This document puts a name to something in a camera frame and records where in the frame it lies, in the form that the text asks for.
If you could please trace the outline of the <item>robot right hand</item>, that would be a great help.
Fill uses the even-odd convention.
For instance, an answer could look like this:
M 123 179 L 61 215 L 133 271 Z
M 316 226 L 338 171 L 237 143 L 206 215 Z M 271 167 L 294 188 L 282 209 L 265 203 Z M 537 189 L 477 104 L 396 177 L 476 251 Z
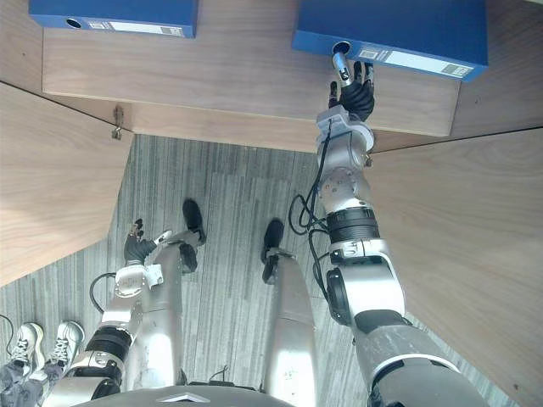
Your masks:
M 339 91 L 338 82 L 330 82 L 328 107 L 341 105 L 356 120 L 366 121 L 375 105 L 373 64 L 355 61 L 354 72 L 351 73 L 342 51 L 335 51 L 332 61 L 341 90 Z

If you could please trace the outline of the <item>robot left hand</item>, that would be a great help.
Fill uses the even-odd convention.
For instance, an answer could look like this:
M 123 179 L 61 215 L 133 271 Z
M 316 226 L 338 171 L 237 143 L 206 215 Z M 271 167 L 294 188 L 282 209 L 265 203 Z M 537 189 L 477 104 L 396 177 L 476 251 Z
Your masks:
M 172 236 L 172 230 L 160 233 L 156 238 L 143 238 L 143 220 L 137 219 L 131 226 L 124 245 L 126 265 L 143 265 L 145 259 L 162 243 Z

